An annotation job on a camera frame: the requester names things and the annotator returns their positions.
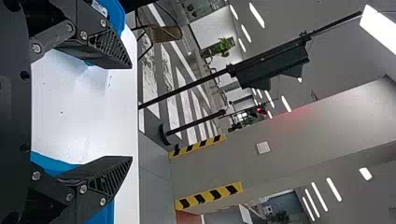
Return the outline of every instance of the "white wall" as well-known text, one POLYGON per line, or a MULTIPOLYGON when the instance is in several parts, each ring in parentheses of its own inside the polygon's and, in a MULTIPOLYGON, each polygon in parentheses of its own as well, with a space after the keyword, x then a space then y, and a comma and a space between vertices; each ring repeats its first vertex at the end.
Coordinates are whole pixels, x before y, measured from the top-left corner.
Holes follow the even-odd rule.
POLYGON ((235 89, 233 91, 227 91, 227 100, 228 101, 235 101, 238 99, 241 99, 245 96, 251 95, 251 90, 250 89, 244 89, 242 90, 241 88, 235 89))
MULTIPOLYGON (((230 50, 230 56, 227 58, 216 56, 211 67, 220 70, 225 68, 228 63, 238 63, 242 61, 242 52, 236 37, 232 13, 229 7, 223 7, 200 20, 193 22, 191 24, 191 28, 194 31, 202 49, 218 43, 219 39, 223 37, 233 37, 235 40, 236 46, 230 50)), ((234 81, 236 81, 236 79, 232 79, 228 75, 222 76, 221 86, 234 81)))

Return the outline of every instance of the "green plant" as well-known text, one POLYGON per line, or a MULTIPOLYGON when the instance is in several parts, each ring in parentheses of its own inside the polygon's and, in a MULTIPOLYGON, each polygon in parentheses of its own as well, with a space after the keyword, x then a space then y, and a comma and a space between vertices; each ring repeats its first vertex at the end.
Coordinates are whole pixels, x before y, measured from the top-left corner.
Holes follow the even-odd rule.
POLYGON ((275 215, 267 216, 267 219, 271 222, 279 223, 279 224, 288 224, 290 223, 290 217, 287 211, 281 210, 277 212, 275 215))
POLYGON ((216 45, 216 52, 221 54, 221 57, 227 58, 230 56, 230 50, 233 47, 233 42, 227 38, 220 38, 220 42, 216 45))

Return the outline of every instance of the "white ceiling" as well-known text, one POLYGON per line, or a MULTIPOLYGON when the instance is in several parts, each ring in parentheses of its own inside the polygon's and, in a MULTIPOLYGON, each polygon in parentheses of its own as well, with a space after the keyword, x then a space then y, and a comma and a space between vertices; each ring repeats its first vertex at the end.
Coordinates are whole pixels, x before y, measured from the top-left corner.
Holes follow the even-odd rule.
MULTIPOLYGON (((248 0, 230 0, 238 13, 235 29, 247 47, 244 58, 298 37, 302 31, 312 31, 339 20, 369 3, 378 11, 395 11, 394 0, 253 0, 265 21, 259 25, 249 10, 248 0), (252 38, 249 44, 241 30, 244 24, 252 38)), ((387 14, 396 18, 396 13, 387 14)), ((383 47, 359 27, 359 21, 318 36, 307 44, 311 63, 304 66, 303 84, 291 77, 273 78, 273 98, 285 95, 292 108, 312 102, 310 92, 319 99, 349 90, 385 74, 396 80, 396 55, 383 47)), ((276 103, 273 114, 285 112, 276 103)))

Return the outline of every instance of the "wall switch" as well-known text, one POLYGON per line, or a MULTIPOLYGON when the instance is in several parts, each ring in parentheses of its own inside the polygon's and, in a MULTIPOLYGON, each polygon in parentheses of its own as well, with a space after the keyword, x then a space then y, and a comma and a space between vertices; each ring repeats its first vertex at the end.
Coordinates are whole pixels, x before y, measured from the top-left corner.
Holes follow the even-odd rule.
POLYGON ((268 142, 262 142, 257 144, 257 150, 259 151, 260 155, 271 151, 268 142))

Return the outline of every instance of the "floor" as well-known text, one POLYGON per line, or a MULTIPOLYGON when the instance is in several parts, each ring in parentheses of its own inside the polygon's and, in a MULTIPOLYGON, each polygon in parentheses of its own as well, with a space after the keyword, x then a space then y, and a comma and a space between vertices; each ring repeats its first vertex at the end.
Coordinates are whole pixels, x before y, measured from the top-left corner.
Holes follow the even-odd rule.
MULTIPOLYGON (((202 76, 191 31, 182 18, 181 9, 171 0, 159 1, 163 7, 180 21, 183 40, 156 44, 138 63, 138 101, 147 102, 168 91, 172 91, 202 76)), ((173 25, 173 21, 151 5, 142 8, 142 22, 160 25, 173 25)), ((134 13, 127 15, 129 27, 135 27, 134 13)), ((149 39, 143 37, 138 42, 138 55, 149 47, 149 39)), ((201 85, 184 91, 156 105, 139 111, 139 188, 140 188, 140 223, 182 224, 189 223, 188 218, 200 220, 200 217, 177 214, 171 184, 171 173, 167 147, 161 141, 158 130, 163 124, 166 129, 175 129, 186 123, 217 112, 216 104, 209 85, 201 85)), ((178 133, 175 138, 182 146, 206 140, 220 133, 216 122, 204 124, 178 133)))
MULTIPOLYGON (((160 1, 159 4, 166 7, 172 14, 176 14, 171 1, 160 1)), ((163 11, 154 5, 144 7, 142 10, 144 11, 144 16, 141 16, 143 23, 174 24, 163 11)), ((138 77, 139 103, 147 102, 202 76, 193 53, 194 50, 198 50, 198 47, 191 41, 191 31, 187 26, 183 27, 183 34, 183 40, 156 44, 139 62, 138 74, 142 75, 138 77)), ((138 43, 138 54, 147 49, 149 44, 149 39, 144 36, 138 43)), ((139 130, 159 146, 170 150, 172 148, 165 146, 158 135, 159 126, 163 124, 165 129, 170 130, 201 119, 217 112, 213 105, 210 89, 205 84, 201 85, 141 110, 139 130)), ((206 140, 218 133, 216 123, 209 121, 177 133, 175 138, 182 146, 186 146, 206 140)))

